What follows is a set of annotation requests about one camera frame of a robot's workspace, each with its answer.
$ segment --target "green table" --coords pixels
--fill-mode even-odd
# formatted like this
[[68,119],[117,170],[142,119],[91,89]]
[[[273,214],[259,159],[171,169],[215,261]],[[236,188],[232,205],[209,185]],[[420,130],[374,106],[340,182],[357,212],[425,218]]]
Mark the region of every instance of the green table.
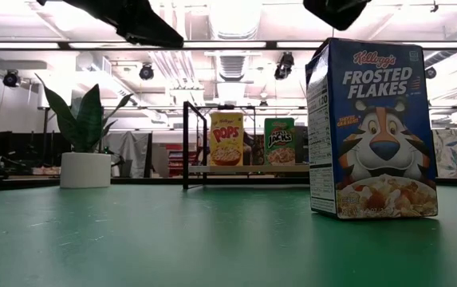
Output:
[[457,187],[440,216],[338,222],[306,188],[0,192],[0,286],[456,286]]

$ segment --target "tiger cartoon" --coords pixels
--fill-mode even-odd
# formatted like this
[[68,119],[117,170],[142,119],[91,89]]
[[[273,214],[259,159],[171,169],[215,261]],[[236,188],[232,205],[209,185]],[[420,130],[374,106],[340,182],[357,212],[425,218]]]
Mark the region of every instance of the tiger cartoon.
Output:
[[341,186],[384,174],[430,185],[425,176],[430,152],[403,124],[405,100],[399,98],[393,108],[366,106],[358,100],[355,108],[364,115],[358,129],[339,150],[339,163],[345,172]]

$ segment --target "frosted flakes cereal box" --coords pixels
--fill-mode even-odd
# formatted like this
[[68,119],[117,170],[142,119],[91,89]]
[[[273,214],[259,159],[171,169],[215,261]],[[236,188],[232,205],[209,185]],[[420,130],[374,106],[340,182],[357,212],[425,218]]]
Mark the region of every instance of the frosted flakes cereal box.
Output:
[[295,131],[293,118],[266,119],[266,164],[295,165]]
[[436,216],[421,47],[332,38],[306,82],[311,209],[340,219]]
[[244,148],[242,113],[211,114],[211,165],[241,166]]

